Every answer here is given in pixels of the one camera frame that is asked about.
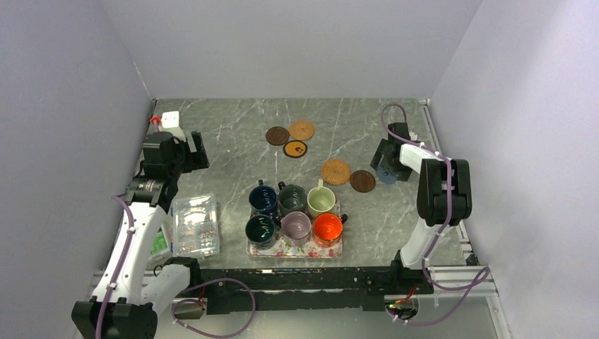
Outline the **blue grey coaster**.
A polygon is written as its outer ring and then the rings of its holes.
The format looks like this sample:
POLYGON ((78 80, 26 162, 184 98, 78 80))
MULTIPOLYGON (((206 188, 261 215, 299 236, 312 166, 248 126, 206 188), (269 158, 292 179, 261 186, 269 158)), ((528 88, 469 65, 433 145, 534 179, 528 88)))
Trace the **blue grey coaster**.
POLYGON ((398 181, 396 166, 384 156, 381 157, 379 164, 376 166, 376 174, 384 184, 394 184, 398 181))

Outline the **dark wooden coaster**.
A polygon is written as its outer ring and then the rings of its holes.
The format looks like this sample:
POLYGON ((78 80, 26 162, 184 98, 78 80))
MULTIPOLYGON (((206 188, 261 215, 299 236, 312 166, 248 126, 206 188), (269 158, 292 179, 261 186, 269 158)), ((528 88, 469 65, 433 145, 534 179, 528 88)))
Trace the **dark wooden coaster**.
POLYGON ((266 140, 271 145, 284 145, 289 138, 290 132, 282 126, 273 126, 266 132, 266 140))
POLYGON ((350 185, 360 193, 368 193, 376 186, 376 179, 371 172, 359 169, 351 174, 350 185))

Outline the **woven rattan coaster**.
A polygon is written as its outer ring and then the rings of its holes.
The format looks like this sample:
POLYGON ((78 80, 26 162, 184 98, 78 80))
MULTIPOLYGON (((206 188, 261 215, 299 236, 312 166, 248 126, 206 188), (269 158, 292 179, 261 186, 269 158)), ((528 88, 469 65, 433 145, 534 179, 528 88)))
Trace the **woven rattan coaster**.
POLYGON ((313 123, 308 120, 297 120, 291 123, 288 131, 292 138, 305 141, 314 135, 315 128, 313 123))
POLYGON ((323 180, 331 185, 339 186, 350 180, 352 172, 348 163, 339 159, 325 161, 321 167, 323 180))

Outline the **pale green cup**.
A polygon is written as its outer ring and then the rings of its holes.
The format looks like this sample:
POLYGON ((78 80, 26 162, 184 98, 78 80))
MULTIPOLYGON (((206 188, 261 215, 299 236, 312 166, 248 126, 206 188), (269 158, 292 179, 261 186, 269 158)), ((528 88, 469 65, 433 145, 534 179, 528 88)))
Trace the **pale green cup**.
POLYGON ((335 203, 336 196, 334 192, 324 186, 322 179, 319 179, 318 184, 310 189, 307 194, 307 211, 312 218, 330 212, 335 203))

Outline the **orange black-rimmed coaster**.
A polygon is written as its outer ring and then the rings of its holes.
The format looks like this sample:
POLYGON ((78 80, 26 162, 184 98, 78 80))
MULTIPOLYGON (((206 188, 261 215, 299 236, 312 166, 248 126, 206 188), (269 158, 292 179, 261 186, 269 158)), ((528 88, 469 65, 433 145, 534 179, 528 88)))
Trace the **orange black-rimmed coaster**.
POLYGON ((283 153, 287 157, 297 159, 297 158, 303 157, 307 153, 307 148, 308 148, 307 144, 304 143, 303 141, 299 141, 299 140, 288 141, 283 146, 283 153))

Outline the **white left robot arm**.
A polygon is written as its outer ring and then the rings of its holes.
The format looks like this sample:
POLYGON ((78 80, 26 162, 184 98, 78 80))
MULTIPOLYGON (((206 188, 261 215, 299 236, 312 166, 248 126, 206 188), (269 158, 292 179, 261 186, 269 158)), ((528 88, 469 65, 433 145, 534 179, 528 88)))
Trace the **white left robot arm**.
POLYGON ((123 195, 119 235, 109 263, 88 301, 78 301, 71 319, 83 338, 153 338, 158 317, 180 292, 197 295, 203 287, 198 261, 171 258, 165 273, 143 284, 150 252, 165 223, 182 174, 209 166, 201 133, 181 138, 159 131, 146 136, 138 173, 123 195))

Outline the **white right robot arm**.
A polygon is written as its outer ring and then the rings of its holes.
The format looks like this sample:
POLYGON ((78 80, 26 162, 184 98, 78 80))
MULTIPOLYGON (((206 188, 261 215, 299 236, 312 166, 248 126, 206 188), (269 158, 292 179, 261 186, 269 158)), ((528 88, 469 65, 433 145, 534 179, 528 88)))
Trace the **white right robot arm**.
POLYGON ((408 125, 396 122, 385 126, 382 139, 371 160, 371 167, 385 184, 406 182, 418 176, 416 207, 418 220, 408 243, 396 254, 397 266, 389 274, 389 283, 398 293, 406 293, 449 227, 470 217, 473 208, 470 164, 464 159, 443 156, 423 142, 410 139, 408 125))

